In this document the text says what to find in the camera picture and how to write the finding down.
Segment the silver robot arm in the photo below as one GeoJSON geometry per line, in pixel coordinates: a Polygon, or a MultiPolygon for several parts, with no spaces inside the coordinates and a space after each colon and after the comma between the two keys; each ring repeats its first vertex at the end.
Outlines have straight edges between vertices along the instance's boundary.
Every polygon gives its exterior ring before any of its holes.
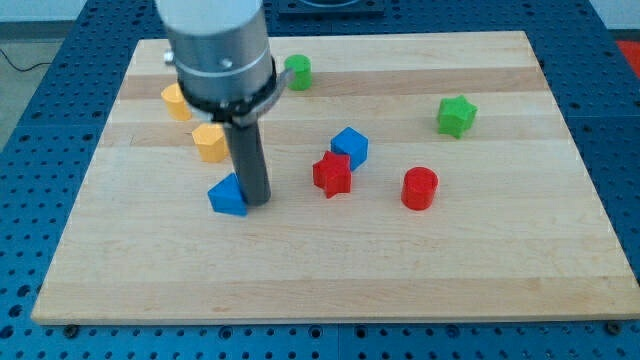
{"type": "Polygon", "coordinates": [[[255,124],[295,78],[277,71],[261,0],[157,0],[188,104],[213,122],[255,124]]]}

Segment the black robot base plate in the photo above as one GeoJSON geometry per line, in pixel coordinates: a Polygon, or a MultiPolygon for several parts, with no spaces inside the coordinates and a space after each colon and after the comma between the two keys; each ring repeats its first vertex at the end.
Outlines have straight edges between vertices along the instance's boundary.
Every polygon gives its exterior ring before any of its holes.
{"type": "Polygon", "coordinates": [[[279,15],[381,15],[385,0],[277,0],[279,15]]]}

